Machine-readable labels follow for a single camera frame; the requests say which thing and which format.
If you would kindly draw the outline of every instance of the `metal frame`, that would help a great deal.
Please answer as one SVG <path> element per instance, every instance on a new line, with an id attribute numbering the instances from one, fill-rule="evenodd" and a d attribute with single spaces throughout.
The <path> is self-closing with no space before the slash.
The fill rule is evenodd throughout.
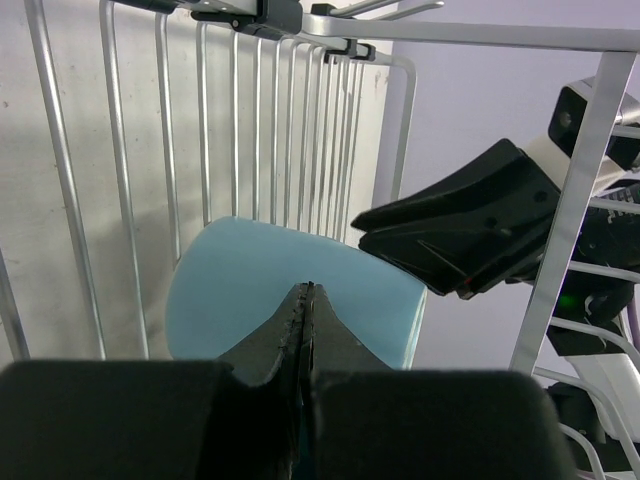
<path id="1" fill-rule="evenodd" d="M 358 141 L 358 120 L 360 110 L 360 95 L 365 65 L 342 57 L 330 57 L 325 68 L 323 57 L 326 51 L 345 50 L 345 38 L 367 38 L 381 40 L 417 41 L 427 43 L 448 43 L 465 45 L 484 45 L 515 48 L 564 49 L 577 51 L 603 52 L 593 97 L 589 102 L 578 142 L 572 157 L 571 165 L 562 190 L 560 202 L 556 211 L 553 227 L 547 243 L 541 268 L 527 307 L 522 327 L 516 343 L 511 368 L 526 374 L 537 374 L 563 381 L 583 388 L 605 406 L 614 426 L 618 431 L 629 461 L 635 474 L 640 478 L 640 457 L 626 431 L 613 403 L 592 385 L 572 377 L 556 372 L 536 368 L 535 363 L 542 345 L 542 340 L 550 324 L 596 335 L 619 345 L 629 355 L 636 368 L 640 368 L 640 354 L 626 340 L 611 332 L 596 327 L 574 324 L 560 319 L 551 318 L 555 301 L 558 297 L 562 280 L 567 269 L 596 275 L 606 275 L 621 278 L 634 283 L 640 283 L 640 274 L 625 270 L 611 269 L 594 265 L 581 264 L 570 261 L 571 253 L 579 234 L 582 218 L 587 206 L 596 208 L 615 209 L 632 214 L 640 214 L 640 207 L 625 202 L 615 202 L 603 199 L 591 199 L 591 192 L 596 179 L 605 147 L 611 134 L 640 138 L 640 129 L 633 127 L 614 127 L 615 116 L 620 106 L 628 78 L 640 51 L 640 32 L 628 30 L 591 29 L 591 28 L 561 28 L 561 27 L 514 27 L 504 25 L 469 25 L 452 23 L 433 23 L 393 20 L 414 15 L 420 11 L 441 6 L 442 2 L 424 1 L 414 7 L 400 10 L 392 14 L 383 15 L 375 20 L 346 19 L 352 15 L 368 12 L 399 0 L 364 0 L 346 9 L 331 12 L 332 16 L 319 17 L 305 14 L 303 31 L 292 38 L 282 39 L 276 43 L 274 55 L 274 69 L 272 81 L 272 155 L 271 155 L 271 192 L 270 192 L 270 221 L 278 223 L 276 215 L 278 200 L 278 154 L 279 142 L 277 138 L 280 118 L 278 102 L 280 95 L 280 60 L 284 42 L 291 42 L 289 51 L 289 72 L 287 83 L 287 111 L 285 118 L 285 190 L 284 209 L 285 218 L 282 224 L 289 225 L 291 214 L 291 169 L 293 161 L 293 122 L 295 120 L 294 89 L 297 53 L 301 45 L 309 45 L 306 52 L 305 95 L 302 127 L 302 149 L 300 157 L 300 177 L 298 190 L 298 210 L 296 218 L 297 229 L 302 228 L 303 212 L 308 212 L 308 231 L 331 234 L 334 238 L 344 241 L 346 236 L 351 184 L 355 163 L 355 151 Z M 93 282 L 87 241 L 85 238 L 82 214 L 76 193 L 72 162 L 67 143 L 64 117 L 58 93 L 57 78 L 54 69 L 53 56 L 49 43 L 47 25 L 42 0 L 24 0 L 29 23 L 29 30 L 33 43 L 43 100 L 53 142 L 54 155 L 62 196 L 67 214 L 70 238 L 73 246 L 75 263 L 78 271 L 82 297 L 87 308 L 88 318 L 96 333 L 97 350 L 100 358 L 107 357 L 96 290 Z M 254 15 L 258 9 L 256 0 L 213 0 L 209 2 L 212 8 L 226 9 L 230 13 L 244 13 Z M 193 4 L 192 8 L 201 8 L 202 4 Z M 115 169 L 118 181 L 118 191 L 122 221 L 128 240 L 129 255 L 132 265 L 134 281 L 134 300 L 136 305 L 136 319 L 141 337 L 141 352 L 145 358 L 149 357 L 148 340 L 146 336 L 145 312 L 142 303 L 140 272 L 137 257 L 135 236 L 135 219 L 131 202 L 131 187 L 129 185 L 127 151 L 125 147 L 125 128 L 120 99 L 120 85 L 118 75 L 118 57 L 116 51 L 116 35 L 114 28 L 114 7 L 110 0 L 100 0 L 100 30 L 104 53 L 105 78 L 109 102 L 111 134 L 114 147 Z M 166 174 L 166 189 L 168 200 L 168 217 L 171 233 L 171 251 L 174 264 L 179 261 L 181 254 L 180 221 L 178 216 L 178 192 L 176 188 L 175 157 L 172 132 L 171 95 L 169 84 L 169 63 L 167 45 L 167 16 L 156 15 L 156 54 L 158 62 L 159 95 L 161 104 L 161 120 L 164 146 L 164 163 Z M 197 80 L 199 101 L 199 132 L 200 157 L 202 175 L 202 206 L 203 224 L 212 221 L 211 211 L 211 180 L 210 180 L 210 144 L 208 133 L 208 92 L 207 92 L 207 28 L 206 23 L 198 23 L 196 27 L 195 48 L 197 53 Z M 240 35 L 231 35 L 231 112 L 232 112 L 232 214 L 239 215 L 239 111 L 238 111 L 238 42 Z M 260 218 L 260 186 L 257 181 L 260 166 L 260 138 L 262 134 L 259 112 L 261 109 L 261 52 L 264 41 L 256 43 L 254 69 L 256 96 L 254 108 L 258 113 L 254 123 L 255 154 L 252 162 L 252 212 L 253 219 Z M 362 45 L 356 47 L 357 54 L 362 56 L 368 49 Z M 314 63 L 318 61 L 316 91 L 312 91 L 312 77 Z M 391 187 L 391 200 L 400 197 L 402 176 L 406 159 L 409 131 L 413 103 L 416 92 L 416 71 L 412 62 L 406 58 L 378 53 L 376 64 L 402 68 L 407 74 L 406 93 L 403 102 L 403 116 L 400 125 L 400 136 L 397 147 L 397 158 Z M 306 115 L 306 110 L 313 105 L 315 110 Z M 311 130 L 307 117 L 314 118 Z M 313 148 L 308 149 L 306 140 L 310 139 Z M 306 195 L 307 163 L 311 162 L 310 195 Z M 316 176 L 320 176 L 316 188 Z M 26 359 L 30 353 L 22 330 L 18 307 L 16 305 L 9 274 L 0 252 L 0 316 L 14 358 Z M 596 478 L 603 478 L 602 467 L 597 461 L 593 448 L 579 433 L 566 426 L 561 427 L 564 433 L 575 439 L 586 450 L 592 463 Z"/>
<path id="2" fill-rule="evenodd" d="M 255 5 L 255 2 L 252 0 L 243 0 L 241 2 L 210 2 L 214 4 L 218 8 L 226 8 L 228 11 L 238 12 L 238 13 L 250 13 L 252 10 L 252 5 Z M 84 233 L 84 226 L 82 222 L 82 214 L 80 210 L 80 204 L 78 201 L 78 195 L 75 187 L 75 179 L 73 175 L 73 167 L 71 156 L 69 153 L 69 147 L 67 143 L 67 133 L 64 125 L 64 117 L 62 113 L 62 106 L 60 95 L 58 92 L 57 86 L 57 77 L 53 64 L 53 56 L 52 49 L 48 38 L 47 33 L 47 24 L 44 13 L 44 8 L 42 5 L 42 0 L 24 0 L 25 10 L 27 13 L 27 19 L 29 22 L 29 29 L 31 32 L 31 38 L 33 43 L 34 54 L 36 58 L 36 64 L 38 67 L 38 73 L 40 76 L 40 83 L 43 93 L 43 99 L 45 103 L 45 109 L 47 112 L 47 117 L 50 126 L 51 138 L 53 141 L 54 147 L 54 155 L 56 159 L 56 165 L 58 174 L 60 177 L 60 186 L 62 189 L 62 195 L 66 207 L 67 220 L 69 224 L 69 232 L 71 236 L 71 242 L 73 247 L 73 252 L 76 260 L 76 267 L 79 276 L 80 288 L 82 291 L 82 297 L 84 303 L 87 308 L 88 318 L 91 320 L 92 328 L 95 331 L 95 336 L 97 339 L 97 350 L 98 356 L 101 359 L 107 358 L 107 351 L 105 347 L 104 334 L 102 331 L 102 324 L 98 309 L 97 302 L 97 293 L 94 286 L 93 274 L 91 271 L 91 263 L 89 258 L 89 251 L 87 246 L 87 240 Z M 131 198 L 131 185 L 129 181 L 129 171 L 128 171 L 128 157 L 127 157 L 127 149 L 125 142 L 125 121 L 124 115 L 122 112 L 122 101 L 120 94 L 120 79 L 119 79 L 119 69 L 118 69 L 118 54 L 116 47 L 116 31 L 114 25 L 114 17 L 115 17 L 115 8 L 114 3 L 110 0 L 100 0 L 99 5 L 99 18 L 100 18 L 100 33 L 102 38 L 102 47 L 103 47 L 103 55 L 104 55 L 104 68 L 105 68 L 105 79 L 106 79 L 106 87 L 107 87 L 107 99 L 109 104 L 109 112 L 110 112 L 110 122 L 111 122 L 111 135 L 113 140 L 113 149 L 114 149 L 114 159 L 115 159 L 115 170 L 118 184 L 118 192 L 119 192 L 119 201 L 120 201 L 120 210 L 122 222 L 124 225 L 124 230 L 127 238 L 127 244 L 129 249 L 129 258 L 131 261 L 132 268 L 132 279 L 133 279 L 133 295 L 134 295 L 134 304 L 135 304 L 135 317 L 137 320 L 139 336 L 140 336 L 140 349 L 141 355 L 143 358 L 149 358 L 149 345 L 148 338 L 146 333 L 146 317 L 143 306 L 143 298 L 142 298 L 142 286 L 141 286 L 141 278 L 140 278 L 140 268 L 139 268 L 139 259 L 138 259 L 138 247 L 136 242 L 136 229 L 135 229 L 135 218 L 133 214 L 133 206 L 132 206 L 132 198 Z M 157 68 L 158 68 L 158 85 L 159 85 L 159 98 L 160 98 L 160 106 L 161 106 L 161 126 L 162 126 L 162 137 L 163 137 L 163 148 L 164 148 L 164 165 L 165 165 L 165 177 L 166 177 L 166 190 L 167 190 L 167 201 L 168 201 L 168 219 L 169 219 L 169 227 L 170 227 L 170 238 L 171 238 L 171 253 L 174 266 L 179 262 L 181 255 L 181 242 L 180 242 L 180 219 L 178 214 L 178 191 L 177 191 L 177 181 L 176 181 L 176 170 L 175 170 L 175 152 L 174 152 L 174 141 L 173 141 L 173 122 L 172 122 L 172 110 L 171 110 L 171 91 L 170 91 L 170 68 L 169 68 L 169 59 L 168 59 L 168 39 L 167 39 L 167 18 L 168 16 L 165 14 L 158 13 L 155 15 L 155 47 L 156 47 L 156 57 L 157 57 Z M 203 224 L 206 226 L 212 221 L 212 192 L 211 192 L 211 158 L 210 158 L 210 138 L 209 138 L 209 120 L 208 120 L 208 89 L 207 89 L 207 29 L 208 24 L 203 22 L 198 22 L 196 26 L 196 36 L 195 36 L 195 49 L 197 54 L 197 82 L 198 82 L 198 122 L 199 122 L 199 134 L 200 134 L 200 163 L 201 163 L 201 188 L 202 188 L 202 208 L 203 208 Z M 238 133 L 238 122 L 239 122 L 239 112 L 238 112 L 238 81 L 239 81 L 239 73 L 238 73 L 238 42 L 239 42 L 239 34 L 232 33 L 231 36 L 231 111 L 232 111 L 232 214 L 239 215 L 239 179 L 238 179 L 238 170 L 239 170 L 239 133 Z M 279 117 L 278 111 L 278 98 L 279 98 L 279 61 L 281 58 L 281 50 L 282 44 L 287 39 L 283 39 L 276 44 L 276 54 L 274 56 L 275 68 L 273 74 L 273 84 L 272 88 L 274 90 L 273 95 L 273 111 L 272 111 L 272 178 L 271 178 L 271 211 L 270 211 L 270 220 L 272 223 L 277 222 L 276 217 L 276 206 L 277 206 L 277 189 L 278 189 L 278 179 L 276 175 L 277 170 L 277 159 L 278 159 L 278 139 L 277 139 L 277 128 L 279 122 L 282 120 Z M 299 186 L 299 198 L 298 198 L 298 212 L 297 212 L 297 222 L 296 226 L 298 229 L 302 227 L 302 216 L 305 207 L 305 182 L 304 178 L 306 177 L 306 164 L 307 157 L 311 155 L 311 175 L 313 178 L 317 175 L 317 169 L 321 169 L 321 181 L 320 188 L 316 189 L 315 182 L 311 182 L 311 199 L 308 204 L 309 211 L 309 231 L 311 231 L 311 219 L 314 215 L 314 210 L 317 210 L 315 214 L 318 226 L 315 229 L 316 233 L 320 233 L 320 219 L 323 214 L 323 210 L 326 214 L 327 222 L 330 217 L 335 218 L 333 225 L 333 234 L 334 236 L 340 236 L 340 232 L 344 230 L 344 226 L 342 224 L 338 224 L 337 219 L 344 218 L 346 221 L 346 212 L 331 212 L 330 206 L 327 206 L 324 209 L 323 198 L 325 195 L 325 173 L 328 173 L 332 179 L 337 180 L 339 182 L 339 186 L 341 190 L 337 190 L 338 185 L 336 185 L 336 195 L 339 195 L 339 198 L 334 198 L 333 192 L 330 195 L 329 202 L 333 208 L 338 208 L 340 205 L 341 208 L 347 208 L 348 205 L 345 205 L 344 197 L 348 197 L 348 188 L 345 184 L 346 176 L 349 175 L 348 167 L 350 161 L 349 158 L 349 150 L 353 150 L 350 148 L 351 143 L 355 143 L 355 136 L 353 141 L 351 140 L 352 136 L 349 132 L 345 132 L 344 129 L 351 125 L 357 125 L 357 112 L 358 109 L 354 106 L 351 106 L 350 114 L 356 117 L 355 121 L 349 120 L 345 122 L 343 129 L 341 130 L 342 135 L 342 144 L 340 145 L 340 158 L 341 161 L 344 160 L 344 167 L 340 167 L 340 170 L 336 170 L 336 165 L 332 164 L 329 168 L 329 172 L 325 172 L 327 170 L 326 162 L 327 162 L 327 147 L 328 142 L 322 142 L 322 150 L 317 146 L 318 139 L 321 138 L 325 140 L 323 137 L 326 136 L 328 132 L 328 112 L 327 108 L 319 108 L 321 99 L 323 98 L 324 92 L 321 90 L 321 86 L 327 86 L 326 94 L 327 98 L 329 98 L 329 94 L 331 93 L 330 85 L 332 85 L 332 65 L 329 65 L 329 68 L 325 69 L 322 57 L 325 51 L 334 50 L 340 51 L 345 50 L 347 47 L 347 42 L 343 38 L 321 38 L 313 35 L 300 34 L 295 38 L 291 39 L 294 44 L 294 48 L 291 51 L 292 55 L 295 55 L 298 51 L 298 48 L 303 44 L 309 44 L 309 52 L 307 55 L 307 73 L 306 73 L 306 92 L 305 95 L 305 105 L 309 106 L 311 102 L 311 72 L 312 72 L 312 63 L 314 58 L 314 52 L 317 53 L 318 62 L 318 81 L 317 81 L 317 91 L 315 92 L 315 129 L 313 132 L 309 132 L 309 126 L 307 122 L 307 116 L 303 117 L 303 131 L 304 138 L 312 137 L 314 139 L 313 143 L 314 148 L 311 153 L 307 151 L 306 148 L 303 148 L 303 151 L 300 153 L 300 161 L 301 161 L 301 178 L 300 178 L 300 186 Z M 255 70 L 258 74 L 255 77 L 256 81 L 256 92 L 257 95 L 255 97 L 255 108 L 259 113 L 260 110 L 260 92 L 262 90 L 261 82 L 260 82 L 260 69 L 261 69 L 261 51 L 263 48 L 263 41 L 259 40 L 256 45 L 256 56 L 255 56 Z M 364 55 L 367 53 L 367 49 L 362 46 L 357 47 L 357 52 L 360 55 Z M 403 129 L 401 131 L 400 141 L 398 145 L 398 153 L 399 153 L 399 164 L 402 165 L 406 147 L 408 140 L 408 129 L 411 121 L 411 113 L 412 113 L 412 104 L 413 98 L 415 95 L 415 69 L 413 68 L 412 63 L 407 59 L 402 59 L 399 57 L 379 54 L 376 60 L 377 64 L 388 65 L 393 67 L 403 68 L 407 71 L 409 82 L 407 89 L 407 100 L 405 101 L 405 111 L 402 118 Z M 327 80 L 322 81 L 323 72 L 327 73 Z M 289 83 L 288 83 L 288 100 L 289 106 L 287 111 L 287 141 L 286 141 L 286 181 L 285 181 L 285 218 L 283 223 L 288 225 L 289 223 L 289 215 L 291 208 L 291 161 L 292 161 L 292 122 L 293 122 L 293 89 L 295 86 L 295 82 L 293 81 L 295 76 L 295 63 L 290 62 L 290 71 L 289 71 Z M 255 157 L 253 161 L 253 204 L 252 204 L 252 218 L 258 219 L 260 216 L 260 202 L 259 202 L 259 182 L 257 182 L 257 175 L 260 169 L 260 151 L 259 151 L 259 140 L 261 135 L 261 126 L 259 122 L 259 115 L 256 115 L 256 122 L 254 123 L 255 130 Z M 333 188 L 333 180 L 330 182 L 329 189 Z M 325 235 L 329 232 L 328 224 L 325 229 Z M 9 338 L 12 354 L 15 359 L 24 359 L 29 357 L 29 351 L 27 348 L 27 343 L 25 339 L 24 332 L 21 327 L 20 318 L 18 315 L 18 309 L 15 305 L 15 299 L 13 297 L 13 292 L 11 290 L 11 283 L 6 272 L 6 268 L 4 267 L 4 263 L 2 263 L 2 269 L 0 269 L 0 293 L 2 294 L 2 308 L 0 309 L 0 315 L 2 316 L 2 320 L 4 322 L 5 330 L 7 333 L 7 337 Z"/>

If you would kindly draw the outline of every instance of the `green light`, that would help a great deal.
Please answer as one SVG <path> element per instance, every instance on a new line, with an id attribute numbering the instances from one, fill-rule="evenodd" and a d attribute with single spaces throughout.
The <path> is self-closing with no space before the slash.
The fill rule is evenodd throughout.
<path id="1" fill-rule="evenodd" d="M 578 300 L 569 295 L 560 295 L 558 298 L 558 307 L 560 308 L 571 308 L 578 305 Z"/>

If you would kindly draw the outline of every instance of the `black plastic clip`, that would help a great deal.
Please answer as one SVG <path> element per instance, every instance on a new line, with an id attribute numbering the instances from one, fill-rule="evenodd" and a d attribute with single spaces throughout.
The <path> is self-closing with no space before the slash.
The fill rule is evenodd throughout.
<path id="1" fill-rule="evenodd" d="M 340 55 L 349 57 L 352 60 L 360 60 L 364 62 L 373 62 L 376 59 L 376 47 L 368 43 L 358 43 L 352 38 L 346 38 L 347 47 L 344 50 L 327 50 L 324 55 L 324 63 L 329 62 L 329 57 L 332 55 Z M 364 55 L 358 55 L 358 47 L 365 47 L 367 53 Z"/>
<path id="2" fill-rule="evenodd" d="M 330 17 L 331 12 L 335 10 L 335 6 L 330 3 L 314 3 L 311 5 L 311 15 L 319 15 L 322 17 Z M 327 50 L 324 55 L 324 63 L 329 62 L 331 55 L 340 55 L 349 57 L 352 60 L 361 60 L 365 62 L 373 62 L 376 59 L 376 47 L 368 43 L 358 43 L 353 38 L 345 38 L 347 46 L 344 50 Z M 364 55 L 358 55 L 358 46 L 363 46 L 367 49 L 367 53 Z"/>
<path id="3" fill-rule="evenodd" d="M 302 6 L 298 0 L 259 0 L 258 15 L 225 12 L 192 12 L 200 22 L 228 23 L 238 33 L 267 40 L 280 40 L 302 30 Z"/>

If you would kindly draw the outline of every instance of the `white wall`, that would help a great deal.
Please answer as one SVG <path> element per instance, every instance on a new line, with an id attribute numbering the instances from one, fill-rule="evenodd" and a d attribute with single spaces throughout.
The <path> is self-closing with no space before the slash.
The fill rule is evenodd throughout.
<path id="1" fill-rule="evenodd" d="M 639 13 L 635 0 L 446 0 L 444 8 L 413 19 L 640 29 Z M 418 69 L 403 196 L 458 170 L 500 138 L 525 146 L 546 130 L 560 88 L 595 75 L 599 59 L 591 53 L 397 42 L 394 53 L 412 58 Z M 392 73 L 376 204 L 388 201 L 403 91 L 402 75 Z M 629 91 L 640 99 L 637 75 Z M 414 365 L 505 368 L 530 291 L 501 284 L 470 301 L 430 295 Z M 548 343 L 541 366 L 571 371 Z"/>
<path id="2" fill-rule="evenodd" d="M 69 146 L 110 356 L 139 353 L 132 274 L 120 220 L 98 24 L 98 0 L 45 1 Z M 202 224 L 195 22 L 179 11 L 169 20 L 171 94 L 183 248 Z M 152 354 L 166 356 L 164 298 L 171 279 L 167 197 L 160 124 L 153 14 L 116 6 L 122 100 L 143 301 Z M 214 218 L 230 212 L 230 34 L 209 28 L 209 112 Z M 240 56 L 240 213 L 251 215 L 253 86 L 251 45 Z M 273 44 L 267 42 L 263 85 L 271 91 Z M 281 66 L 280 165 L 284 162 L 285 87 Z M 387 69 L 367 67 L 352 204 L 371 203 Z M 300 132 L 304 68 L 297 68 L 296 134 Z M 269 218 L 271 95 L 263 96 L 261 219 Z M 294 144 L 297 185 L 300 145 Z M 280 200 L 282 218 L 282 199 Z M 91 357 L 95 342 L 80 296 L 66 215 L 22 2 L 0 2 L 0 246 L 29 347 L 36 357 Z M 10 359 L 0 335 L 0 363 Z"/>

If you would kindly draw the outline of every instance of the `metal wire rack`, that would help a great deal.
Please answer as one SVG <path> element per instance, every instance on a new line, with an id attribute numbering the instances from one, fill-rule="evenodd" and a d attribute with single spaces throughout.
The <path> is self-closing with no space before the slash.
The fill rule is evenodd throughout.
<path id="1" fill-rule="evenodd" d="M 216 3 L 222 5 L 223 9 L 246 9 L 249 7 L 245 4 L 248 5 L 252 2 L 229 0 L 228 2 Z M 230 35 L 230 43 L 228 46 L 220 46 L 213 43 L 208 35 L 213 29 L 216 31 L 223 29 L 205 22 L 197 24 L 193 48 L 197 58 L 199 106 L 198 136 L 202 205 L 200 228 L 209 224 L 215 217 L 214 192 L 212 192 L 211 185 L 211 152 L 214 149 L 210 138 L 212 103 L 207 81 L 208 54 L 212 49 L 226 49 L 230 60 L 228 94 L 230 97 L 229 129 L 231 139 L 230 213 L 250 216 L 253 219 L 268 217 L 268 220 L 274 224 L 331 236 L 341 241 L 345 240 L 350 215 L 349 205 L 354 184 L 356 145 L 362 140 L 359 135 L 359 122 L 361 120 L 360 99 L 363 78 L 370 68 L 369 64 L 362 61 L 337 55 L 326 56 L 327 52 L 345 49 L 347 46 L 345 38 L 602 52 L 594 84 L 594 95 L 589 102 L 580 129 L 544 259 L 522 322 L 511 368 L 528 375 L 535 374 L 563 381 L 589 392 L 609 414 L 633 474 L 636 478 L 640 478 L 640 456 L 631 438 L 629 426 L 625 424 L 619 411 L 619 406 L 605 393 L 587 382 L 536 367 L 543 338 L 548 326 L 552 324 L 556 327 L 600 336 L 616 343 L 628 355 L 635 368 L 640 371 L 640 354 L 625 339 L 596 327 L 552 318 L 554 305 L 567 269 L 640 283 L 640 275 L 637 273 L 571 262 L 573 247 L 589 205 L 596 208 L 617 209 L 640 214 L 638 206 L 624 202 L 591 199 L 593 185 L 612 132 L 619 136 L 640 138 L 640 129 L 614 125 L 636 54 L 640 51 L 640 32 L 412 21 L 398 23 L 394 21 L 417 11 L 433 8 L 433 5 L 430 7 L 427 3 L 395 14 L 385 15 L 376 20 L 345 18 L 390 3 L 393 2 L 367 0 L 345 9 L 336 10 L 330 16 L 305 14 L 302 33 L 277 42 L 248 39 L 240 34 L 228 33 L 225 30 L 225 34 Z M 24 4 L 53 143 L 60 189 L 66 209 L 79 285 L 86 308 L 86 318 L 91 321 L 98 355 L 100 358 L 106 359 L 107 347 L 98 301 L 100 292 L 96 288 L 92 273 L 91 252 L 85 234 L 81 202 L 74 177 L 74 163 L 64 122 L 63 102 L 58 85 L 53 49 L 47 30 L 47 19 L 42 0 L 25 0 Z M 137 325 L 137 336 L 140 340 L 141 355 L 144 358 L 149 358 L 148 325 L 139 268 L 141 252 L 137 243 L 136 215 L 132 205 L 132 187 L 129 178 L 128 144 L 125 140 L 125 115 L 120 88 L 122 64 L 116 48 L 114 3 L 109 0 L 100 0 L 96 7 L 100 19 L 118 201 L 126 236 L 126 255 L 131 268 L 130 273 L 133 276 L 134 318 Z M 168 15 L 163 13 L 155 15 L 154 36 L 170 230 L 169 248 L 172 263 L 175 266 L 180 260 L 183 245 L 178 206 L 180 192 L 176 179 L 176 146 L 173 135 L 175 125 L 172 118 L 173 103 L 169 83 L 168 50 L 170 46 L 167 35 L 167 18 Z M 252 139 L 254 150 L 250 161 L 252 181 L 248 192 L 242 190 L 240 182 L 240 171 L 246 163 L 241 154 L 245 138 L 240 127 L 242 123 L 240 103 L 243 93 L 239 90 L 242 76 L 239 50 L 246 48 L 252 52 L 252 75 L 255 92 L 252 96 L 255 116 L 251 120 L 253 123 L 252 135 L 254 136 Z M 272 52 L 271 58 L 273 58 L 272 65 L 268 66 L 271 72 L 270 84 L 263 81 L 263 72 L 267 67 L 265 65 L 267 57 L 263 55 L 263 52 L 266 49 Z M 401 194 L 402 173 L 415 96 L 416 74 L 411 61 L 405 58 L 378 54 L 374 63 L 401 68 L 407 73 L 408 80 L 394 167 L 391 192 L 393 200 Z M 271 102 L 269 107 L 266 107 L 263 97 L 267 94 L 267 90 Z M 300 97 L 302 102 L 298 104 L 294 101 L 294 97 Z M 265 138 L 270 141 L 269 158 L 264 158 L 263 149 L 260 147 Z M 264 168 L 267 168 L 269 172 L 266 192 L 263 188 L 265 187 L 264 182 L 260 181 Z M 245 198 L 249 198 L 248 214 L 243 209 Z M 283 207 L 282 216 L 279 215 L 280 205 Z M 30 353 L 11 285 L 5 261 L 0 253 L 0 317 L 14 359 L 23 360 L 30 358 Z M 586 438 L 567 426 L 562 426 L 562 429 L 566 435 L 573 438 L 585 449 L 595 478 L 604 479 L 605 473 L 597 454 Z"/>

